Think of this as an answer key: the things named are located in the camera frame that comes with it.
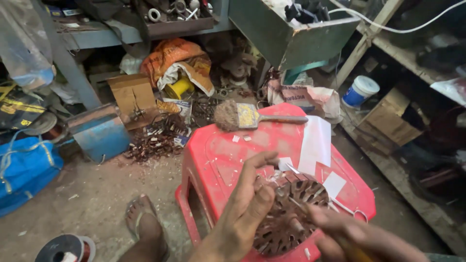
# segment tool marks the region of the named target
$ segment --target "blue plastic bag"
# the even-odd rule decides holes
[[[29,137],[0,146],[0,217],[14,211],[43,189],[63,167],[48,140]]]

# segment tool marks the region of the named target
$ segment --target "white plastic bucket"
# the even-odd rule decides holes
[[[349,107],[359,107],[370,96],[380,91],[380,86],[367,76],[357,76],[351,87],[343,95],[342,101]]]

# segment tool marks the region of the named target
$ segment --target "hand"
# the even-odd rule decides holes
[[[316,242],[325,262],[354,262],[352,254],[338,244],[341,239],[361,248],[373,261],[429,262],[419,249],[379,227],[317,206],[309,205],[307,210],[312,222],[326,234]]]
[[[278,165],[277,152],[262,152],[246,160],[238,183],[210,234],[196,249],[190,262],[237,262],[251,250],[260,222],[272,208],[275,193],[262,184],[254,187],[256,169]]]

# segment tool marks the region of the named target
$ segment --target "brush handle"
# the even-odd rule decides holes
[[[309,121],[307,117],[297,116],[264,116],[261,115],[259,121],[280,122],[287,124],[305,124]]]

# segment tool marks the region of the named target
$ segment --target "black bag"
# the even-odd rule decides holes
[[[133,0],[133,6],[138,6],[139,1],[143,0]],[[138,12],[124,7],[124,4],[128,4],[128,2],[122,0],[75,0],[75,2],[87,15],[108,26],[116,34],[128,54],[135,58],[145,58],[149,55],[151,51],[149,30],[144,18]],[[136,28],[139,31],[142,43],[133,46],[125,43],[120,29],[106,22],[110,19]]]

